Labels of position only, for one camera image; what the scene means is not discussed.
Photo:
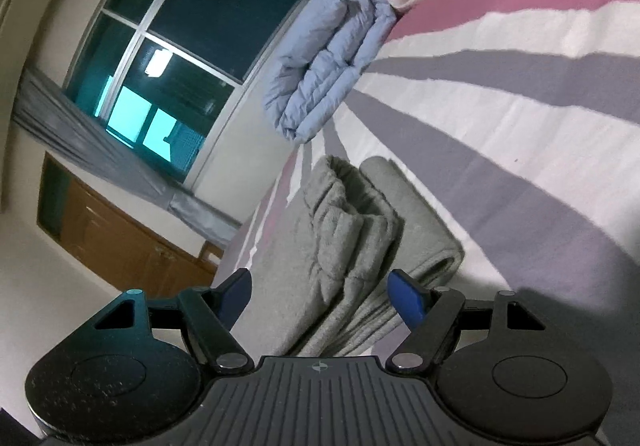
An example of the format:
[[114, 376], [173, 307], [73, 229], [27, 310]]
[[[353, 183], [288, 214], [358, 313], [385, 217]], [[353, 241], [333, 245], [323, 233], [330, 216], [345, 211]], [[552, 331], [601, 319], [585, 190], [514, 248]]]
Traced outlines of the grey pants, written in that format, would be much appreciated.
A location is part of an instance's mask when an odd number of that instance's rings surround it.
[[448, 281], [462, 244], [396, 163], [324, 156], [250, 261], [250, 302], [232, 328], [252, 359], [358, 355], [397, 328], [387, 277]]

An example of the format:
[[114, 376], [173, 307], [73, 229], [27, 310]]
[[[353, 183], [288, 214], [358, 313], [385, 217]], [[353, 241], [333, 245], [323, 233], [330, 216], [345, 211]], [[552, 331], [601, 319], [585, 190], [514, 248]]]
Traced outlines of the brown wooden door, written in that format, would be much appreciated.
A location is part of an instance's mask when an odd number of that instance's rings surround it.
[[169, 298], [210, 285], [224, 251], [206, 241], [197, 257], [134, 221], [51, 155], [44, 156], [37, 224], [66, 252], [124, 291]]

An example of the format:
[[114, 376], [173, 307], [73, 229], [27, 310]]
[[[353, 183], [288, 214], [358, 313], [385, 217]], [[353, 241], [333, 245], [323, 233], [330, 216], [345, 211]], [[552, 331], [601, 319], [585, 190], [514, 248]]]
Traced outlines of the grey left curtain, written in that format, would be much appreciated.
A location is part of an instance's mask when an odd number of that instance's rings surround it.
[[50, 151], [163, 209], [218, 247], [227, 247], [240, 228], [237, 221], [166, 179], [108, 135], [96, 119], [35, 67], [23, 70], [12, 118]]

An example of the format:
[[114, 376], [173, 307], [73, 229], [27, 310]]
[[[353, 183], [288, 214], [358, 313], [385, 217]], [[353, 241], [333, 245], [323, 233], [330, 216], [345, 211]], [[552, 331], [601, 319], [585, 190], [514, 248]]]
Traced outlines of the folded light blue duvet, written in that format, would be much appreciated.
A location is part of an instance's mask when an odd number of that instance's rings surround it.
[[272, 128], [296, 144], [311, 140], [396, 22], [386, 0], [309, 0], [281, 39], [262, 93]]

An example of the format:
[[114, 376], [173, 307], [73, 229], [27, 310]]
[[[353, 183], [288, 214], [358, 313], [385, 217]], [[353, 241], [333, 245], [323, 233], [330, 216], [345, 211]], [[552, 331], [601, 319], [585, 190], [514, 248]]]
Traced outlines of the window with white frame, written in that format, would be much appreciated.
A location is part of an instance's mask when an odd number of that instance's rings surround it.
[[302, 0], [102, 0], [66, 80], [86, 114], [194, 186]]

